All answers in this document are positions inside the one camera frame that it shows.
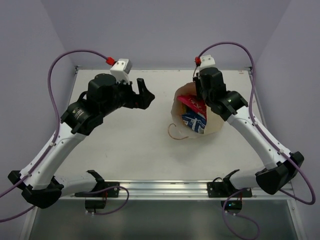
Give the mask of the brown paper bag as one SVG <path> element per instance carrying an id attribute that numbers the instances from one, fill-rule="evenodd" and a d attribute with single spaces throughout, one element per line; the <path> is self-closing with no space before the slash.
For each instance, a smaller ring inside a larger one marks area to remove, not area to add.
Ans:
<path id="1" fill-rule="evenodd" d="M 196 139 L 218 133 L 223 125 L 222 118 L 213 113 L 205 102 L 197 98 L 196 85 L 189 82 L 178 88 L 171 108 L 172 123 L 167 128 L 174 140 Z"/>

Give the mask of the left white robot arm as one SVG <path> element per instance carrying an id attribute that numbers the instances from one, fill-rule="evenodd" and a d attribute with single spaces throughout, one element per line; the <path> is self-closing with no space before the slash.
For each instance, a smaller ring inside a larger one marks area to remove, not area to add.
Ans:
<path id="1" fill-rule="evenodd" d="M 58 130 L 40 152 L 40 163 L 33 160 L 8 175 L 28 203 L 46 209 L 66 195 L 96 197 L 103 193 L 105 180 L 94 170 L 72 178 L 58 177 L 56 171 L 74 148 L 103 123 L 104 117 L 121 107 L 145 110 L 150 106 L 155 95 L 144 79 L 136 81 L 139 93 L 133 91 L 131 82 L 118 82 L 111 74 L 101 73 L 89 81 L 87 90 L 61 116 Z"/>

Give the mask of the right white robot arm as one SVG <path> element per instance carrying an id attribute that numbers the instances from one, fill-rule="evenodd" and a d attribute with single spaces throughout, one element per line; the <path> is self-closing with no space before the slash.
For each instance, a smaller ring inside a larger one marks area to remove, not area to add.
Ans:
<path id="1" fill-rule="evenodd" d="M 255 116 L 250 117 L 247 101 L 237 91 L 227 90 L 216 67 L 201 69 L 193 80 L 197 96 L 244 137 L 264 165 L 261 170 L 232 171 L 223 178 L 223 192 L 232 197 L 243 188 L 259 187 L 267 194 L 277 193 L 298 172 L 291 163 L 301 166 L 304 156 L 284 147 Z"/>

